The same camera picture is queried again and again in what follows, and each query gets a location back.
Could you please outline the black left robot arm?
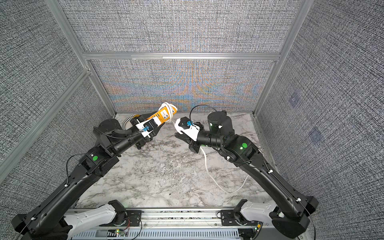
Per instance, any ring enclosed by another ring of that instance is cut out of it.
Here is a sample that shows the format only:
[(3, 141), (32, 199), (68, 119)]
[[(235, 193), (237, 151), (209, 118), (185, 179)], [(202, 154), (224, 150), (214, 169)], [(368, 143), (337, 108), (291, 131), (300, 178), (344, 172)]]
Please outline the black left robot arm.
[(140, 148), (157, 135), (173, 114), (165, 110), (135, 115), (132, 127), (124, 129), (118, 120), (107, 119), (93, 130), (97, 142), (85, 154), (67, 179), (40, 205), (27, 214), (18, 214), (12, 226), (21, 240), (69, 240), (96, 226), (121, 224), (127, 219), (125, 207), (117, 200), (108, 202), (84, 215), (68, 215), (67, 211), (99, 179), (119, 162), (122, 153)]

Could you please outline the orange power strip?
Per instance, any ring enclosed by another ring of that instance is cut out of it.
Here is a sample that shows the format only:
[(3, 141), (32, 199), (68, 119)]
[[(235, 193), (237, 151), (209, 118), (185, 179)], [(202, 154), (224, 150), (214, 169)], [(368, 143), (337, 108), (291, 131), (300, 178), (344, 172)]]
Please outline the orange power strip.
[(155, 114), (151, 115), (149, 119), (157, 118), (161, 124), (171, 122), (174, 118), (174, 114), (176, 114), (177, 111), (178, 109), (176, 106), (168, 102), (164, 102), (162, 103), (158, 111)]

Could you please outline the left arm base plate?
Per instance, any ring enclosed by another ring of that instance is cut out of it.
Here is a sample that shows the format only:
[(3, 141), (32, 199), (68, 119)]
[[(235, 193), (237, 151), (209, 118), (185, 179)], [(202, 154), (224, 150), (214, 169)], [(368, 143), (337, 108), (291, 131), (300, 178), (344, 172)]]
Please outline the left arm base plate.
[(141, 225), (142, 210), (126, 210), (118, 200), (109, 201), (108, 204), (115, 209), (116, 216), (110, 223), (103, 224), (101, 227), (139, 227)]

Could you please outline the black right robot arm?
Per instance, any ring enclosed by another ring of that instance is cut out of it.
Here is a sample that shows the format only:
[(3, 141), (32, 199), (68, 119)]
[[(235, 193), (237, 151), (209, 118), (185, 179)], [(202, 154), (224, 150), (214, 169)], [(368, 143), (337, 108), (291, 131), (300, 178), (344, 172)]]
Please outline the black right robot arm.
[(269, 213), (273, 226), (284, 236), (294, 239), (313, 225), (312, 214), (319, 205), (313, 196), (305, 196), (292, 187), (264, 158), (247, 137), (237, 135), (226, 111), (208, 115), (209, 130), (188, 117), (176, 120), (176, 138), (186, 142), (192, 152), (201, 146), (211, 147), (224, 159), (252, 177), (274, 200)]

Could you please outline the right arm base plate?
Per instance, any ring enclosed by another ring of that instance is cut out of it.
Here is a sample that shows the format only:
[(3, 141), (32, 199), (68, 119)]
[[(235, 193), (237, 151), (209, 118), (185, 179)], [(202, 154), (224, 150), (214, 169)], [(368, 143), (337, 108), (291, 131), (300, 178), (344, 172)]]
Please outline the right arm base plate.
[(246, 218), (245, 214), (241, 213), (242, 207), (246, 203), (249, 203), (249, 201), (243, 199), (232, 210), (220, 210), (218, 214), (222, 226), (256, 226), (261, 219), (255, 217)]

